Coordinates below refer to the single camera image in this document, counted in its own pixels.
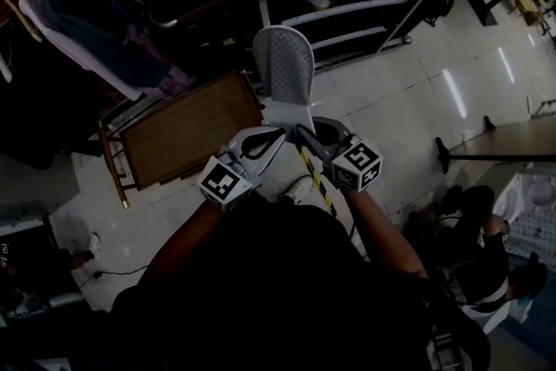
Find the hanging clothes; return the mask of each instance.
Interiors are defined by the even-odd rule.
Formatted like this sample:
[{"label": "hanging clothes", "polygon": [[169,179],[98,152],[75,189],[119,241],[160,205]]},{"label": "hanging clothes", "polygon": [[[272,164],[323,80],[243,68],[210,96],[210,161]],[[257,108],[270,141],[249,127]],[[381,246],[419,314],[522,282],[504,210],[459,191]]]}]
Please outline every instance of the hanging clothes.
[{"label": "hanging clothes", "polygon": [[141,95],[141,91],[129,86],[122,79],[110,71],[92,53],[81,44],[57,31],[55,25],[43,14],[41,0],[19,0],[19,9],[33,21],[43,35],[63,54],[81,65],[85,70],[94,71],[108,82],[112,87],[119,90],[127,98],[135,101]]},{"label": "hanging clothes", "polygon": [[11,70],[6,61],[4,61],[2,55],[0,55],[0,71],[2,71],[2,76],[7,83],[11,82]]},{"label": "hanging clothes", "polygon": [[112,0],[20,0],[24,11],[64,54],[135,101],[141,93],[171,99],[195,79],[168,62],[119,3]]},{"label": "hanging clothes", "polygon": [[58,30],[80,43],[126,84],[157,87],[170,71],[169,63],[122,44],[115,34],[118,22],[109,0],[41,0],[41,5]]},{"label": "hanging clothes", "polygon": [[98,128],[102,98],[96,75],[43,39],[35,41],[19,21],[0,29],[0,54],[13,79],[0,76],[0,153],[34,169],[47,169],[54,154],[101,155],[89,141]]},{"label": "hanging clothes", "polygon": [[[124,44],[139,45],[145,49],[151,56],[164,60],[164,57],[156,49],[145,32],[140,31],[135,25],[128,26],[128,32]],[[153,89],[143,88],[141,91],[150,97],[158,97],[161,99],[171,99],[184,91],[190,91],[193,88],[194,78],[187,76],[176,66],[172,66],[168,74],[162,79],[158,87]]]}]

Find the hazard tape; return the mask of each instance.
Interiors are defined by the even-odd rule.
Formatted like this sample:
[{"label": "hazard tape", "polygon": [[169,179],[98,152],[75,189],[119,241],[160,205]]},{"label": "hazard tape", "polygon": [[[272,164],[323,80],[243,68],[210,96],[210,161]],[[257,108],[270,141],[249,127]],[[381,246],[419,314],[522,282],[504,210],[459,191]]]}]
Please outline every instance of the hazard tape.
[{"label": "hazard tape", "polygon": [[324,182],[322,182],[321,176],[314,168],[314,165],[307,154],[307,149],[298,144],[296,144],[295,147],[297,148],[297,151],[301,155],[301,159],[307,166],[307,170],[313,177],[313,181],[316,184],[316,187],[319,189],[319,192],[321,192],[321,195],[327,204],[328,210],[330,211],[330,215],[333,216],[336,220],[340,220],[338,216],[338,212],[336,212],[336,207],[334,206],[334,203],[330,199],[330,196],[328,196],[327,188],[324,186]]}]

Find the cable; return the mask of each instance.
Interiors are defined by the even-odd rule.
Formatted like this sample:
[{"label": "cable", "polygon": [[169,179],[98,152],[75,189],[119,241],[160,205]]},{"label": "cable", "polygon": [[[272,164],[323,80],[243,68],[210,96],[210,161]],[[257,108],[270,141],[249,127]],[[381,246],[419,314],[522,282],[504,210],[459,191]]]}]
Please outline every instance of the cable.
[{"label": "cable", "polygon": [[148,268],[149,265],[145,265],[145,266],[141,266],[139,269],[136,270],[132,270],[131,272],[108,272],[108,271],[103,271],[103,270],[97,270],[91,277],[89,277],[89,279],[82,284],[79,288],[81,289],[83,286],[85,286],[88,282],[90,282],[91,280],[95,279],[98,280],[99,278],[101,278],[103,275],[133,275],[136,272],[139,272],[140,270],[143,270],[145,268]]},{"label": "cable", "polygon": [[437,222],[442,222],[444,220],[459,220],[461,216],[444,216],[440,218]]},{"label": "cable", "polygon": [[[247,172],[247,170],[245,170],[245,167],[243,167],[243,165],[239,162],[235,153],[232,150],[230,150],[227,145],[221,146],[220,149],[218,150],[218,161],[222,162],[222,160],[220,159],[220,156],[222,156],[224,153],[228,154],[228,156],[229,156],[229,158],[232,162],[231,164],[226,164],[226,163],[224,163],[224,164],[226,164],[228,167],[230,167],[239,176],[243,176],[243,178],[245,178],[247,181],[249,181],[249,173]],[[237,169],[235,169],[234,166],[239,166],[241,168],[241,171],[238,171]]]}]

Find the coat hanger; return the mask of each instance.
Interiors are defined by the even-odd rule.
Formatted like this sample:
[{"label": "coat hanger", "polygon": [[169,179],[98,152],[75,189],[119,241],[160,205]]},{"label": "coat hanger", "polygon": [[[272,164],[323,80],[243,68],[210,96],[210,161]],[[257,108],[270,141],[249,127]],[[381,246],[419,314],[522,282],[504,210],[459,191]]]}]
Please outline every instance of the coat hanger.
[{"label": "coat hanger", "polygon": [[2,73],[3,78],[6,80],[7,83],[11,82],[11,71],[10,67],[6,61],[4,61],[3,56],[0,54],[0,72]]},{"label": "coat hanger", "polygon": [[6,4],[11,8],[11,10],[13,10],[14,13],[16,13],[17,18],[19,19],[19,21],[23,24],[23,26],[25,27],[25,29],[29,32],[29,34],[31,34],[31,37],[33,37],[33,39],[35,39],[37,42],[42,42],[43,38],[39,35],[38,30],[36,29],[35,24],[30,24],[29,21],[27,20],[27,17],[25,17],[21,11],[19,10],[19,7],[17,7],[15,4],[13,4],[11,2],[11,0],[4,0],[6,2]]},{"label": "coat hanger", "polygon": [[42,42],[43,38],[38,35],[38,30],[35,28],[35,25],[33,25],[33,26],[30,25],[27,18],[21,13],[19,8],[16,7],[16,5],[14,5],[11,2],[11,0],[4,0],[4,1],[6,2],[6,5],[8,5],[13,10],[14,13],[16,13],[17,18],[23,24],[25,29],[31,34],[33,39],[35,39],[37,42]]}]

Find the floor tile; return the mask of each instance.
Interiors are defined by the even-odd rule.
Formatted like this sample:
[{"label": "floor tile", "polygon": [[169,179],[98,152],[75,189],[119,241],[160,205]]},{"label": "floor tile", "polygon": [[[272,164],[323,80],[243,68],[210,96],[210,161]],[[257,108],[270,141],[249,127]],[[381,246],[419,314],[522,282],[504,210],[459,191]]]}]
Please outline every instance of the floor tile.
[{"label": "floor tile", "polygon": [[434,138],[453,137],[428,81],[350,115],[360,137],[384,157],[378,182],[390,213],[442,182]]},{"label": "floor tile", "polygon": [[[99,261],[92,260],[72,275],[84,284],[95,271],[131,272],[148,265],[169,236],[158,220],[154,206],[139,209],[122,220],[98,231],[102,242]],[[124,289],[139,282],[144,270],[133,275],[103,275],[82,287],[93,309],[110,311],[115,298]]]},{"label": "floor tile", "polygon": [[[99,229],[115,222],[138,209],[145,208],[153,203],[149,189],[138,191],[126,190],[129,208],[124,209],[120,201],[116,185],[110,175],[103,157],[83,156],[74,154],[77,182],[84,201],[90,212],[89,219],[92,228]],[[132,183],[131,177],[122,183]]]},{"label": "floor tile", "polygon": [[542,43],[533,49],[531,68],[533,86],[530,91],[532,112],[542,101],[556,98],[556,51],[552,42]]},{"label": "floor tile", "polygon": [[158,218],[164,230],[171,236],[176,232],[204,202],[196,184],[181,190],[161,201],[155,202],[154,206]]},{"label": "floor tile", "polygon": [[344,124],[351,132],[356,133],[357,130],[355,130],[354,123],[349,116],[344,116],[342,117],[342,119],[339,119],[339,121]]},{"label": "floor tile", "polygon": [[329,73],[349,113],[427,79],[417,56],[407,47],[331,69]]},{"label": "floor tile", "polygon": [[71,254],[87,249],[89,235],[95,231],[95,220],[91,218],[83,194],[50,215],[49,220],[60,248],[67,249]]},{"label": "floor tile", "polygon": [[338,119],[348,114],[327,71],[314,77],[311,90],[311,114]]},{"label": "floor tile", "polygon": [[483,116],[495,125],[529,118],[527,97],[536,78],[533,58],[532,49],[519,42],[444,70],[431,80],[457,142],[482,133]]},{"label": "floor tile", "polygon": [[434,27],[421,22],[410,36],[408,47],[420,60],[429,77],[506,46],[526,35],[523,19],[508,15],[502,5],[493,9],[499,25],[484,27],[467,0],[455,0],[447,17]]},{"label": "floor tile", "polygon": [[492,166],[494,161],[470,161],[453,165],[444,181],[390,215],[392,223],[402,229],[411,212],[422,213],[435,202],[441,202],[452,186],[461,186],[464,190],[472,187]]},{"label": "floor tile", "polygon": [[158,202],[163,200],[164,198],[181,192],[182,190],[188,189],[191,186],[197,183],[199,179],[199,175],[195,174],[192,176],[188,176],[187,178],[183,178],[182,180],[174,180],[167,182],[166,184],[155,184],[154,186],[150,186],[148,191],[152,196],[153,202]]},{"label": "floor tile", "polygon": [[100,266],[128,272],[147,265],[168,240],[154,206],[139,209],[98,230],[102,241]]}]

